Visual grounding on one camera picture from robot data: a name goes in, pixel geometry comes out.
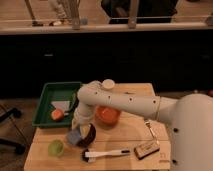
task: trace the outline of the orange fruit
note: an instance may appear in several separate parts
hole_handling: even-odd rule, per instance
[[[51,118],[54,121],[61,121],[64,118],[64,112],[61,109],[55,109],[51,113]]]

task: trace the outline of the black bag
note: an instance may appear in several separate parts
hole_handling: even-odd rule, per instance
[[[140,0],[138,9],[138,23],[165,23],[171,21],[171,16],[175,14],[175,7],[178,0]],[[109,17],[122,17],[118,13],[118,8],[122,8],[127,16],[129,14],[130,0],[102,0],[101,6]],[[127,19],[114,19],[110,23],[127,23]]]

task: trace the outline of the paintbrush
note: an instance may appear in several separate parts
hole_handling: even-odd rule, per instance
[[[111,151],[91,151],[91,149],[85,149],[82,152],[82,159],[86,162],[94,162],[97,157],[103,156],[124,156],[129,155],[130,150],[111,150]]]

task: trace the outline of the cable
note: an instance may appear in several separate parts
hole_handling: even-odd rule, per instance
[[[2,104],[0,104],[0,108],[6,113],[7,112],[7,110],[5,109],[5,107],[2,105]],[[21,132],[21,130],[18,128],[18,126],[15,124],[15,122],[13,121],[13,119],[12,119],[12,117],[11,116],[9,116],[9,119],[10,119],[10,121],[11,121],[11,123],[13,124],[13,126],[16,128],[16,130],[18,131],[18,133],[21,135],[21,137],[24,139],[24,141],[25,141],[25,144],[27,145],[27,146],[30,146],[30,144],[28,143],[28,141],[27,141],[27,138],[24,136],[24,134]]]

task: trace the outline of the screw hole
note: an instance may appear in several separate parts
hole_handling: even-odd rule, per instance
[[[179,129],[178,129],[178,128],[174,128],[173,131],[174,131],[175,133],[178,133],[178,132],[179,132]]]
[[[172,163],[174,164],[174,165],[177,165],[178,164],[178,162],[177,162],[177,160],[172,160]]]

